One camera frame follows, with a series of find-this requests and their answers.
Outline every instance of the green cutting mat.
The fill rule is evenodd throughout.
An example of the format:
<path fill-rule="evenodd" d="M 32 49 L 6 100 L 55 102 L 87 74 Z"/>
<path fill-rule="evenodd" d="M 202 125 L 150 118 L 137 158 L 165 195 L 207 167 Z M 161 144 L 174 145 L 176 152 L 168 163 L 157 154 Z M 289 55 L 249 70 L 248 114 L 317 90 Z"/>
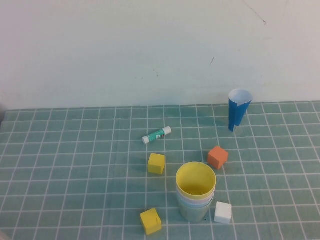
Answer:
<path fill-rule="evenodd" d="M 320 239 L 320 102 L 253 103 L 235 133 L 227 105 L 8 111 L 0 131 L 0 229 L 14 240 Z M 144 145 L 165 126 L 172 133 Z M 175 197 L 183 163 L 229 152 L 199 224 Z M 151 153 L 163 175 L 147 173 Z M 231 224 L 213 221 L 232 204 Z M 139 214 L 162 230 L 145 236 Z"/>

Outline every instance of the cup rim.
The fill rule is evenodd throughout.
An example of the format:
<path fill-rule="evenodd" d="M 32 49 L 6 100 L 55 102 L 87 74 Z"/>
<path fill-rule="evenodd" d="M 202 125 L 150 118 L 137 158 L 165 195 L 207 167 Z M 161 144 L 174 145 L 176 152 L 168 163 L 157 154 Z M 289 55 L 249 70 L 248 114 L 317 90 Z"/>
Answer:
<path fill-rule="evenodd" d="M 182 169 L 182 167 L 185 167 L 186 165 L 191 165 L 191 164 L 200 164 L 200 165 L 203 165 L 205 166 L 206 168 L 210 169 L 210 172 L 213 173 L 213 176 L 214 176 L 214 180 L 215 180 L 215 184 L 214 186 L 212 187 L 212 189 L 210 191 L 208 191 L 207 193 L 205 194 L 202 194 L 202 195 L 192 195 L 190 193 L 187 193 L 185 191 L 182 190 L 182 188 L 179 186 L 179 184 L 177 183 L 177 176 L 179 174 L 179 171 Z M 203 200 L 205 198 L 207 198 L 208 196 L 210 196 L 213 192 L 213 190 L 215 189 L 216 185 L 217 185 L 217 176 L 216 176 L 216 173 L 214 172 L 214 170 L 207 164 L 203 163 L 203 162 L 200 162 L 200 161 L 191 161 L 191 162 L 188 162 L 188 163 L 185 163 L 183 164 L 179 169 L 178 171 L 176 172 L 176 175 L 175 175 L 175 183 L 176 183 L 176 186 L 178 187 L 180 193 L 182 195 L 184 195 L 186 198 L 189 198 L 191 200 Z"/>

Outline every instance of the glue stick cap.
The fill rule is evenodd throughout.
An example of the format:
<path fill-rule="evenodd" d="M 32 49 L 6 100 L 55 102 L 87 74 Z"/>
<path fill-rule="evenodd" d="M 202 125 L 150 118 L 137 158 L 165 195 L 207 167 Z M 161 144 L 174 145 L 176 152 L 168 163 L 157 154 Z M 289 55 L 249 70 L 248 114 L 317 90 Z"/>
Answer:
<path fill-rule="evenodd" d="M 165 128 L 163 128 L 163 131 L 164 131 L 164 135 L 172 133 L 171 127 L 169 126 L 166 126 Z"/>
<path fill-rule="evenodd" d="M 144 136 L 144 137 L 142 138 L 142 142 L 143 142 L 144 144 L 148 144 L 148 143 L 150 142 L 148 136 Z"/>

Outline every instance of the stacked cups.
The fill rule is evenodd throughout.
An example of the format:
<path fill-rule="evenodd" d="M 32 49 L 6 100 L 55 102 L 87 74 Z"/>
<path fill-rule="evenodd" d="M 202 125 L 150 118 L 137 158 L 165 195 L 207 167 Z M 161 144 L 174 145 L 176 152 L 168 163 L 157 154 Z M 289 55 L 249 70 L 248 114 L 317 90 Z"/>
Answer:
<path fill-rule="evenodd" d="M 176 197 L 181 215 L 190 222 L 200 222 L 213 201 L 217 178 L 202 162 L 184 164 L 176 173 Z"/>

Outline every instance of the plastic cup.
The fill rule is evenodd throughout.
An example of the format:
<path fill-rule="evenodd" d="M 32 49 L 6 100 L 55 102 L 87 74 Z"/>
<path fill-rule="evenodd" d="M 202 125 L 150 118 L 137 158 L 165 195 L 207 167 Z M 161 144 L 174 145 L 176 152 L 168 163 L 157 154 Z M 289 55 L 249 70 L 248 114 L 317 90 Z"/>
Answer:
<path fill-rule="evenodd" d="M 179 198 L 178 198 L 178 205 L 181 215 L 187 219 L 189 222 L 198 223 L 200 222 L 204 216 L 207 214 L 208 210 L 210 209 L 210 205 L 213 199 L 204 207 L 201 208 L 192 208 L 186 206 Z"/>
<path fill-rule="evenodd" d="M 175 188 L 175 194 L 177 195 L 177 197 L 179 197 L 182 201 L 188 203 L 188 204 L 192 204 L 192 205 L 201 205 L 201 204 L 208 204 L 211 199 L 214 197 L 215 195 L 215 189 L 213 189 L 212 193 L 204 198 L 204 199 L 199 199 L 199 200 L 194 200 L 194 199 L 190 199 L 190 198 L 187 198 L 186 196 L 182 195 L 182 193 L 179 191 L 179 188 L 176 186 Z"/>
<path fill-rule="evenodd" d="M 252 100 L 253 97 L 247 90 L 235 89 L 229 93 L 229 130 L 231 132 L 235 126 L 240 125 Z"/>
<path fill-rule="evenodd" d="M 211 198 L 209 198 L 208 201 L 203 202 L 203 203 L 190 203 L 190 202 L 187 202 L 187 201 L 183 200 L 183 199 L 181 198 L 181 195 L 178 195 L 178 194 L 177 194 L 176 197 L 177 197 L 178 201 L 181 201 L 181 203 L 182 203 L 183 205 L 187 206 L 188 208 L 192 208 L 192 209 L 200 209 L 200 208 L 203 208 L 203 207 L 207 206 L 207 205 L 211 202 L 211 200 L 213 199 L 213 197 L 211 197 Z"/>
<path fill-rule="evenodd" d="M 213 193 L 217 177 L 208 165 L 192 161 L 179 168 L 175 181 L 183 196 L 191 200 L 203 200 Z"/>

